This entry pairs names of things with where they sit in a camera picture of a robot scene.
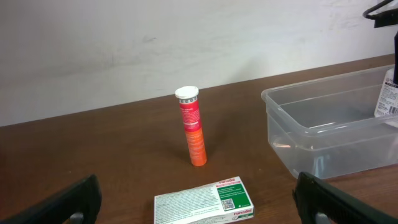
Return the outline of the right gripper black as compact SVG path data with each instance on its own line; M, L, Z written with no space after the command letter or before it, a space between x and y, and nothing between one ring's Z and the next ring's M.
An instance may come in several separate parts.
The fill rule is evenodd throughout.
M374 28L398 25L398 8L380 12L373 16ZM398 84L398 32L394 36L394 76L393 82Z

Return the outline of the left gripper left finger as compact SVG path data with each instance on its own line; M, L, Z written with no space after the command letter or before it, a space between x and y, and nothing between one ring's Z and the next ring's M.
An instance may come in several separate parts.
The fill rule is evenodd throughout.
M1 223L64 223L81 214L81 223L95 223L102 195L97 176L91 174Z

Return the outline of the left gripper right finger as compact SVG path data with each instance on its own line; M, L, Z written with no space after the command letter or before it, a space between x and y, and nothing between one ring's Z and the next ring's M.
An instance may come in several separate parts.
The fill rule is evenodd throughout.
M303 224L331 222L397 224L396 218L308 172L299 173L292 195Z

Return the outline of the white spray bottle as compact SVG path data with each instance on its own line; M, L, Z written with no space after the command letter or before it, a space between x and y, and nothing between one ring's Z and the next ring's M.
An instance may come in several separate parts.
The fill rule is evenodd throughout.
M374 111L375 117L391 114L397 114L397 84L394 83L393 68L386 72Z

